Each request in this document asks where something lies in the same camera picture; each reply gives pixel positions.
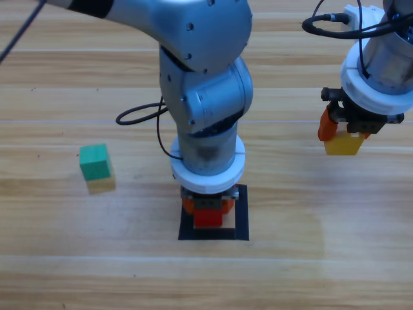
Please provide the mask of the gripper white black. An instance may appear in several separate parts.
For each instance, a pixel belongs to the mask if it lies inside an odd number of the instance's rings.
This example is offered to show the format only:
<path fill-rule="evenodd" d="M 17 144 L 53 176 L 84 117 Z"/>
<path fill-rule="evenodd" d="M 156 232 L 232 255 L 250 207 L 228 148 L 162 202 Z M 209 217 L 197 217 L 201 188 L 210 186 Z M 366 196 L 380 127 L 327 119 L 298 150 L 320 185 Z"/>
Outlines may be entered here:
<path fill-rule="evenodd" d="M 353 30 L 368 34 L 350 49 L 341 66 L 341 90 L 324 88 L 330 105 L 317 136 L 330 141 L 338 122 L 366 140 L 386 123 L 401 123 L 412 108 L 412 5 L 347 6 Z"/>
<path fill-rule="evenodd" d="M 232 188 L 241 179 L 245 169 L 245 145 L 237 135 L 234 160 L 231 166 L 220 174 L 205 176 L 193 173 L 181 161 L 173 158 L 170 159 L 170 164 L 174 178 L 187 190 L 196 194 L 219 194 Z M 228 214 L 234 205 L 235 200 L 222 199 L 222 213 Z M 182 198 L 182 207 L 187 214 L 193 215 L 194 200 Z"/>

